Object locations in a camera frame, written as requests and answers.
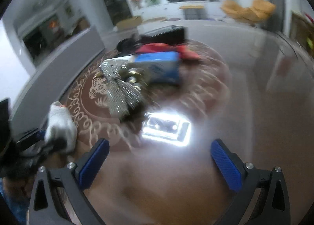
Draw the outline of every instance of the brown rug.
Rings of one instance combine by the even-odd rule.
[[[201,62],[180,65],[180,87],[149,88],[145,111],[131,120],[121,123],[110,116],[107,82],[94,77],[100,63],[116,50],[100,54],[61,99],[78,127],[75,158],[99,138],[110,142],[110,154],[85,192],[107,224],[211,224],[230,201],[232,193],[210,157],[211,140],[198,133],[228,100],[229,69],[205,44],[187,44]],[[191,121],[188,146],[140,138],[144,113],[165,110]]]

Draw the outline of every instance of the floor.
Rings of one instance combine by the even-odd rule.
[[[147,24],[102,39],[112,50],[133,32],[167,24],[171,22]],[[209,154],[211,141],[221,138],[244,162],[260,169],[282,168],[291,224],[298,224],[314,202],[313,82],[306,82],[308,92],[300,92],[291,82],[289,91],[268,91],[261,85],[255,64],[262,64],[273,50],[264,45],[267,42],[256,41],[265,34],[257,29],[202,20],[175,24],[188,27],[189,39],[222,56],[231,74],[229,101],[193,128],[193,140],[185,148],[152,143],[142,149],[112,151],[85,192],[89,201],[106,224],[213,224],[234,196]],[[273,67],[275,60],[266,65]],[[68,102],[67,98],[68,93],[62,101]],[[75,158],[87,150],[89,145],[79,141]]]

